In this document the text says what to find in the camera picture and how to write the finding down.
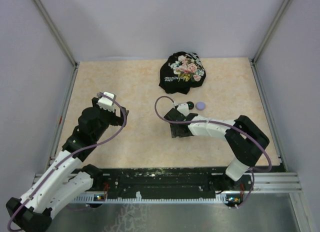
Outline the purple earbud charging case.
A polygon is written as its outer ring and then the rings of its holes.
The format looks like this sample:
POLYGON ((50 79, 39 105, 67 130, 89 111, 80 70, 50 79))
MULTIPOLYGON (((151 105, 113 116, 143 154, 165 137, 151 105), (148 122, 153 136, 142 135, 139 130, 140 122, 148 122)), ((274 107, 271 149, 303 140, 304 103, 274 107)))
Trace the purple earbud charging case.
POLYGON ((202 101, 197 102, 195 105, 196 109, 199 111, 203 111, 206 108, 206 104, 202 101))

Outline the black earbud charging case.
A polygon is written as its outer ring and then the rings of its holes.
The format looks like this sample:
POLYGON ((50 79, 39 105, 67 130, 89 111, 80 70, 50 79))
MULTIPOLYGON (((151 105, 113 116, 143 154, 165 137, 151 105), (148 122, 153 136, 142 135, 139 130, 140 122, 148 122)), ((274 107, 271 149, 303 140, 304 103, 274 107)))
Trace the black earbud charging case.
POLYGON ((187 105, 189 110, 192 110, 195 107, 195 104, 192 101, 188 101, 187 105))

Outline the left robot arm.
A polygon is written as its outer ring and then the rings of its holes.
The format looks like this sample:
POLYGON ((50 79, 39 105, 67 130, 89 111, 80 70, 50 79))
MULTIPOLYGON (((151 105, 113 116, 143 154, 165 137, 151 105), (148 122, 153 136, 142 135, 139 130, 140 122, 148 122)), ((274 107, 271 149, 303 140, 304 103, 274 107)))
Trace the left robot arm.
POLYGON ((99 93, 91 102, 40 179, 19 198, 12 197, 6 203, 10 216, 8 231, 13 231, 11 224, 15 223, 18 232, 45 232, 58 213, 78 195, 103 187, 103 172, 92 164, 84 166, 73 178, 67 178, 96 147, 104 144, 99 140, 109 126, 124 129, 129 111, 110 93, 99 93))

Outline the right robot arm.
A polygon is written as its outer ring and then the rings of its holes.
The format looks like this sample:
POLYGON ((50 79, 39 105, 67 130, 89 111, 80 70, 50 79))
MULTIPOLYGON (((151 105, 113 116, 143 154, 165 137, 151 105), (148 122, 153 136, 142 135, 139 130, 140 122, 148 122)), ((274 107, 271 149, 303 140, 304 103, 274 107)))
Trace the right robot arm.
POLYGON ((163 119, 170 124, 172 138, 200 136, 228 143, 235 156, 223 177, 223 184, 229 190, 241 184, 243 174, 257 164, 270 143, 265 133, 245 115, 234 120, 214 120, 197 113, 182 113, 175 107, 163 119))

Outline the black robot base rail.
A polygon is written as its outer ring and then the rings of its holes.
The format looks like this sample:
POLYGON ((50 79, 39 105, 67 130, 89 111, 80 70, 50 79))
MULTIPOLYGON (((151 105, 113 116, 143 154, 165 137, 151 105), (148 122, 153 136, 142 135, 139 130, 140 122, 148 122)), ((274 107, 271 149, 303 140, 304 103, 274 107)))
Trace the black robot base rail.
POLYGON ((225 167, 104 168, 89 192, 106 193, 108 199, 214 199, 223 192, 245 192, 250 174, 233 181, 225 167))

